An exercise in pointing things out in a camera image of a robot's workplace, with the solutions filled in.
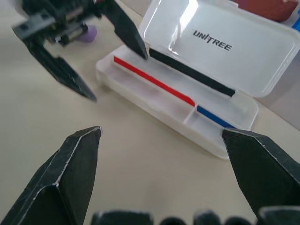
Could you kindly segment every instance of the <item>red strip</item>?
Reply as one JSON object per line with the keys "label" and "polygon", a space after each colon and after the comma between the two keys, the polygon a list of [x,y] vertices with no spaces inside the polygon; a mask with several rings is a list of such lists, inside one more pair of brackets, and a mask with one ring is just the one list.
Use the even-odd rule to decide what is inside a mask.
{"label": "red strip", "polygon": [[174,90],[173,88],[170,88],[169,86],[165,85],[161,81],[155,79],[153,76],[150,76],[147,73],[139,70],[138,68],[135,68],[134,66],[128,64],[127,62],[121,60],[120,58],[118,58],[116,56],[113,57],[113,61],[115,63],[118,63],[119,65],[125,67],[126,69],[130,70],[131,72],[136,73],[137,75],[141,76],[142,78],[150,81],[151,83],[155,84],[156,86],[166,90],[167,92],[171,93],[172,95],[180,98],[181,100],[185,101],[186,103],[190,104],[191,106],[195,106],[195,102],[191,98],[180,93],[177,90]]}

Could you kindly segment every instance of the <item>robotic arm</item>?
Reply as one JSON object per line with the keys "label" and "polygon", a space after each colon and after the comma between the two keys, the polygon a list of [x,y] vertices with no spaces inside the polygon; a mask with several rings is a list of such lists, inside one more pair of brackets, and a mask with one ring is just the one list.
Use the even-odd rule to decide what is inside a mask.
{"label": "robotic arm", "polygon": [[86,34],[85,21],[105,15],[115,33],[135,53],[148,59],[145,44],[137,28],[114,0],[14,0],[16,10],[29,18],[13,28],[29,52],[63,85],[93,101],[97,98],[83,79],[61,57],[54,58],[45,41],[65,47]]}

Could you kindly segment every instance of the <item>purple object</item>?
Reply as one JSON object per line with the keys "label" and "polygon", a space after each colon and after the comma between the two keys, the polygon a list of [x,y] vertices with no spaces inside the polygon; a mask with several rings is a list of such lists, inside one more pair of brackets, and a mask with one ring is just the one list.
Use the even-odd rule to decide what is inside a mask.
{"label": "purple object", "polygon": [[80,37],[76,38],[77,41],[82,41],[82,42],[93,42],[96,38],[97,35],[97,29],[95,26],[88,26],[89,27],[89,31],[84,34],[81,35]]}

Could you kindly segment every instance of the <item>blue strip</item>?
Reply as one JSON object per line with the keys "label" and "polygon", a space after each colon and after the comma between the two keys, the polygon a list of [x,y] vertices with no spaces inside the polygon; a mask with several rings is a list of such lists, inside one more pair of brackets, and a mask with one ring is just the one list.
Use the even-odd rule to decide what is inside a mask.
{"label": "blue strip", "polygon": [[218,116],[212,114],[211,112],[207,111],[206,109],[202,108],[201,106],[197,106],[197,111],[201,113],[202,115],[206,116],[210,120],[214,121],[215,123],[225,127],[225,128],[235,128],[234,126],[230,125],[229,123],[225,122]]}

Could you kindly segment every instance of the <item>black strip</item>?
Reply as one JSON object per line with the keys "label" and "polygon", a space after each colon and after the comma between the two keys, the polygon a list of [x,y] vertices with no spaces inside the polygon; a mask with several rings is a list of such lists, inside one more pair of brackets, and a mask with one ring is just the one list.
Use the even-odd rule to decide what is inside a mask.
{"label": "black strip", "polygon": [[177,60],[172,59],[169,56],[166,56],[154,49],[149,49],[150,57],[178,70],[179,72],[182,72],[185,75],[188,75],[189,77],[194,78],[195,80],[211,87],[214,90],[217,90],[225,95],[228,95],[232,97],[235,94],[235,90],[226,87],[225,85],[211,79],[210,77],[184,65],[181,62],[178,62]]}

